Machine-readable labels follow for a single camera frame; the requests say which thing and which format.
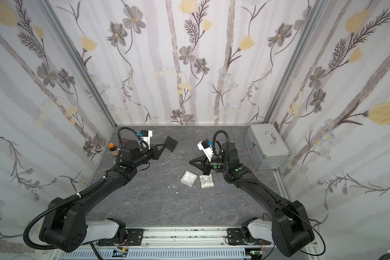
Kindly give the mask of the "white bow gift box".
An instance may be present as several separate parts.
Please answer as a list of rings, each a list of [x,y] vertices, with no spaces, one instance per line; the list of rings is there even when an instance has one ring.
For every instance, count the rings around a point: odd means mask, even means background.
[[[202,189],[214,187],[212,175],[200,175],[199,180],[200,180]]]

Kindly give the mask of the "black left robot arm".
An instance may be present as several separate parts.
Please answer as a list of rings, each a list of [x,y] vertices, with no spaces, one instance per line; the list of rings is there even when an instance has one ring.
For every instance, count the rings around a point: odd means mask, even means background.
[[[158,160],[165,149],[174,151],[177,142],[168,136],[162,144],[150,145],[148,131],[130,129],[134,140],[119,140],[114,166],[86,189],[66,198],[52,200],[48,209],[35,217],[23,232],[24,243],[36,250],[60,249],[73,252],[79,246],[100,239],[123,237],[120,222],[107,219],[95,224],[86,222],[88,213],[108,195],[128,184],[138,167]]]

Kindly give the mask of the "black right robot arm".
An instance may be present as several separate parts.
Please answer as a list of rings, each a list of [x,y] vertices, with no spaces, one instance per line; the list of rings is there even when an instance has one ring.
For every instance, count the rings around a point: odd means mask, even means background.
[[[305,207],[299,201],[290,201],[268,188],[255,174],[240,162],[238,150],[229,141],[224,130],[217,131],[212,140],[198,143],[203,155],[189,161],[190,165],[205,175],[211,171],[221,173],[223,179],[246,192],[268,214],[270,221],[260,218],[246,222],[245,238],[262,239],[273,242],[285,256],[291,257],[314,241],[319,234],[310,224]]]

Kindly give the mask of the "small brown block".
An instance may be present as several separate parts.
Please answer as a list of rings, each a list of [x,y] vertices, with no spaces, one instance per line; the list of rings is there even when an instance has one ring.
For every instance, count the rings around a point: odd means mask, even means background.
[[[126,145],[127,142],[129,142],[129,139],[122,138],[121,139],[121,146]]]

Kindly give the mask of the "brown bottle orange cap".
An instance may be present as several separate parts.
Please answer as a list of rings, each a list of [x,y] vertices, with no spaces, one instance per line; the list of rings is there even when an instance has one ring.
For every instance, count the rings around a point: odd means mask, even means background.
[[[109,147],[109,150],[111,152],[111,154],[116,157],[119,153],[119,150],[117,148],[117,146],[115,146],[113,143],[109,143],[108,144],[108,147]]]

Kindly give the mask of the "silver aluminium first aid case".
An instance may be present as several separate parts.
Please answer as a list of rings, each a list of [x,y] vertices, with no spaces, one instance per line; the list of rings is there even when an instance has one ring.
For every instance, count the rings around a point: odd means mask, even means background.
[[[276,128],[269,123],[250,125],[244,143],[256,170],[278,169],[291,155]]]

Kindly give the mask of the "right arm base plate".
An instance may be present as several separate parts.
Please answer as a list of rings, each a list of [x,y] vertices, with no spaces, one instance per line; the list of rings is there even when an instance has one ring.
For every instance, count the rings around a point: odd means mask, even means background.
[[[226,232],[228,245],[271,245],[271,242],[267,240],[253,238],[250,232],[243,227],[228,228]]]

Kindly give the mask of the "aluminium mounting rail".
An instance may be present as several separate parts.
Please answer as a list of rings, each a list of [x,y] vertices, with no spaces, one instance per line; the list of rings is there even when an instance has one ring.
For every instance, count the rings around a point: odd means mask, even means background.
[[[129,247],[217,247],[227,244],[228,228],[246,228],[242,226],[152,226],[127,227],[113,220],[88,222],[83,226],[74,225],[57,235],[44,231],[41,241],[64,252],[73,252],[80,246],[100,239],[113,238],[120,228],[144,229],[140,246]]]

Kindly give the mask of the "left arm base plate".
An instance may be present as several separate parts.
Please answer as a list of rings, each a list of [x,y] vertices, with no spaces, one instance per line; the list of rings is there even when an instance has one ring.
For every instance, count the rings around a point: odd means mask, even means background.
[[[120,228],[113,238],[100,239],[96,244],[103,246],[129,247],[140,246],[143,239],[144,229]]]

